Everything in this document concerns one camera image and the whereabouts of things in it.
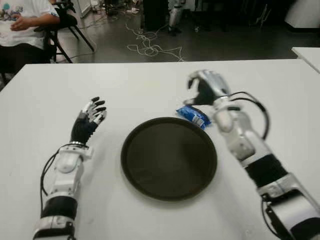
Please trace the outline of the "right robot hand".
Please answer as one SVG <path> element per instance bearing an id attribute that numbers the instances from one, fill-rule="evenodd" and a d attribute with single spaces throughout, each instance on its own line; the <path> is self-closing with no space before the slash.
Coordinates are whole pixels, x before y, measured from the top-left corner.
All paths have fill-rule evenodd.
<path id="1" fill-rule="evenodd" d="M 183 102 L 187 106 L 212 106 L 214 101 L 231 94 L 226 80 L 212 70 L 197 70 L 188 76 L 187 88 L 191 89 L 194 81 L 198 81 L 197 96 Z"/>

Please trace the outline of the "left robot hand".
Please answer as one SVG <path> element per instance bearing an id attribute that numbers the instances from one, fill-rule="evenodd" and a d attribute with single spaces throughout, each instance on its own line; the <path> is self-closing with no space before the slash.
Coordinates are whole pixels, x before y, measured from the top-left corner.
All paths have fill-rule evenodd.
<path id="1" fill-rule="evenodd" d="M 69 142 L 85 145 L 107 116 L 105 100 L 96 96 L 80 110 L 71 130 Z"/>

